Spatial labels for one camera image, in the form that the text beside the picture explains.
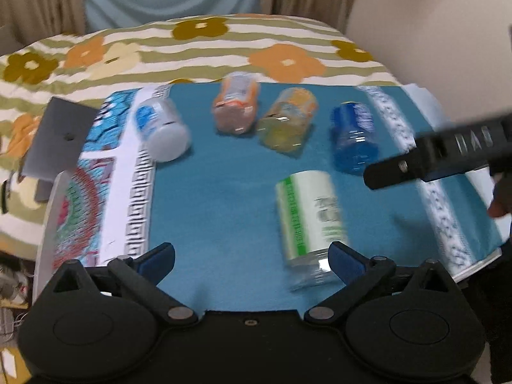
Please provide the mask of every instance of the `yellow bottle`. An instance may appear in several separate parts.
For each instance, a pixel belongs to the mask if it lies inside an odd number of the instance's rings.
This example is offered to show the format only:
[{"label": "yellow bottle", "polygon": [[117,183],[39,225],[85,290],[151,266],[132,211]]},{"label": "yellow bottle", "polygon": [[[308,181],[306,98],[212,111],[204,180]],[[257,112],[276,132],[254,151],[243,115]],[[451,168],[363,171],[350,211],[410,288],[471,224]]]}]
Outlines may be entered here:
[{"label": "yellow bottle", "polygon": [[258,121],[260,141],[283,153],[297,150],[318,108],[315,96],[304,88],[282,91],[267,114]]}]

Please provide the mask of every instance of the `screw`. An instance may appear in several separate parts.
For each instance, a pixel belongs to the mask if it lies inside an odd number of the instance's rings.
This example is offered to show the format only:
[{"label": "screw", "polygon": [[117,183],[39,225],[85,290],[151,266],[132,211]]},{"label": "screw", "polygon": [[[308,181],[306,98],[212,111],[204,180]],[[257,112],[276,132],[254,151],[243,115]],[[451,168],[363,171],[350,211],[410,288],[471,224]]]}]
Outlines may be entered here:
[{"label": "screw", "polygon": [[325,306],[317,306],[309,309],[309,316],[317,320],[327,320],[334,316],[334,310]]},{"label": "screw", "polygon": [[185,306],[176,306],[175,308],[169,309],[167,312],[167,316],[174,320],[185,320],[193,315],[193,310]]},{"label": "screw", "polygon": [[398,164],[399,169],[402,171],[402,173],[407,173],[407,162],[405,160],[402,160]]}]

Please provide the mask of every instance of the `bottle with green label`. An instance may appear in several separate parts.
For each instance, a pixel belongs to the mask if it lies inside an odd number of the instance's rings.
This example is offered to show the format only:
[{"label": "bottle with green label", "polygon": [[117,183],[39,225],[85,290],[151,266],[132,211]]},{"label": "bottle with green label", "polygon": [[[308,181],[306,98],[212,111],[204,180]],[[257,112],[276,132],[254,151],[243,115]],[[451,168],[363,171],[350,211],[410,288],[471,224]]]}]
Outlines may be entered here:
[{"label": "bottle with green label", "polygon": [[307,170],[276,185],[283,250],[291,288],[322,284],[336,276],[327,260],[333,241],[348,244],[331,177]]}]

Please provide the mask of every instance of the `finger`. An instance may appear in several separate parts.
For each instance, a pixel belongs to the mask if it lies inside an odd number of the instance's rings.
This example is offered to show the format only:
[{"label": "finger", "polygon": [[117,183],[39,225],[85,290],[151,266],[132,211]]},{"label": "finger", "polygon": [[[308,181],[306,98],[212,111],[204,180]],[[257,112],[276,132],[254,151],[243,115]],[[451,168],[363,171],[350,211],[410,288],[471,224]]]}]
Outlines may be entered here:
[{"label": "finger", "polygon": [[491,218],[500,218],[501,216],[505,216],[506,214],[508,214],[505,207],[496,200],[493,200],[491,202],[491,205],[489,206],[487,213]]}]

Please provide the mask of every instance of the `blue tablecloth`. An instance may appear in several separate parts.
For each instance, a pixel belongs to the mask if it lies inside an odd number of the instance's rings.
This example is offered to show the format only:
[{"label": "blue tablecloth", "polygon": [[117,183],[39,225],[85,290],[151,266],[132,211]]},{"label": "blue tablecloth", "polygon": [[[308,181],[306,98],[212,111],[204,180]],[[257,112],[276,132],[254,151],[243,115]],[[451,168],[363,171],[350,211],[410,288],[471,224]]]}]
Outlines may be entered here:
[{"label": "blue tablecloth", "polygon": [[[262,84],[261,116],[289,87]],[[171,242],[175,269],[160,287],[198,312],[298,309],[301,314],[343,286],[333,284],[290,292],[282,257],[275,184],[303,170],[331,174],[350,246],[366,256],[386,255],[400,265],[443,259],[436,232],[416,183],[370,191],[363,179],[337,172],[329,143],[329,113],[344,101],[360,101],[374,111],[381,158],[399,153],[386,123],[367,94],[348,86],[303,85],[319,109],[302,154],[293,158],[262,146],[254,134],[216,133],[211,104],[218,83],[171,88],[193,147],[184,157],[159,164],[150,216],[150,248]],[[431,128],[399,87],[379,89],[392,97],[415,131]],[[472,260],[501,245],[494,223],[464,175],[441,181]]]}]

